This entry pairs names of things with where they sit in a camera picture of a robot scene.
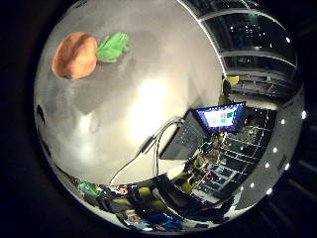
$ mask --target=computer monitor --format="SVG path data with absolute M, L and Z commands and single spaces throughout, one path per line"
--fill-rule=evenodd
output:
M 194 115 L 207 133 L 232 132 L 239 130 L 246 102 L 238 102 L 225 106 L 214 106 L 194 109 Z

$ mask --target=green object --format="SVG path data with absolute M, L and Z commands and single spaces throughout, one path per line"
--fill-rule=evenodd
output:
M 78 185 L 78 188 L 84 193 L 88 193 L 93 196 L 99 196 L 101 194 L 101 191 L 96 190 L 95 184 L 91 182 L 83 181 Z
M 112 38 L 107 36 L 96 51 L 98 60 L 103 62 L 116 62 L 118 57 L 127 52 L 129 36 L 125 33 L 116 33 Z
M 231 118 L 231 117 L 233 117 L 234 116 L 234 112 L 229 112 L 229 113 L 227 113 L 227 118 Z

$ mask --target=orange pumpkin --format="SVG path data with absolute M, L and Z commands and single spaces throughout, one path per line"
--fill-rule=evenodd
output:
M 53 72 L 67 79 L 79 79 L 89 75 L 97 64 L 97 41 L 84 32 L 68 35 L 59 44 L 52 63 Z

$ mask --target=glass wall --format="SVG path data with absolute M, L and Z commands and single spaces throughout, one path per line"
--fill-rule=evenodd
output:
M 253 56 L 236 56 L 223 58 L 227 70 L 264 71 L 281 74 L 287 79 L 292 79 L 296 69 L 279 59 Z
M 229 14 L 206 20 L 219 52 L 260 51 L 296 64 L 292 41 L 282 27 L 258 14 Z
M 246 9 L 246 6 L 239 0 L 184 0 L 183 2 L 191 7 L 197 17 L 230 8 Z
M 259 10 L 261 12 L 270 13 L 270 10 L 259 0 L 245 0 L 251 9 Z

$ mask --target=computer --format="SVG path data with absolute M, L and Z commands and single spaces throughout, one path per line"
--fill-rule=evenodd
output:
M 175 131 L 159 158 L 188 160 L 194 155 L 204 137 L 220 132 L 237 133 L 245 108 L 246 102 L 238 102 L 188 110 L 184 116 L 184 123 Z

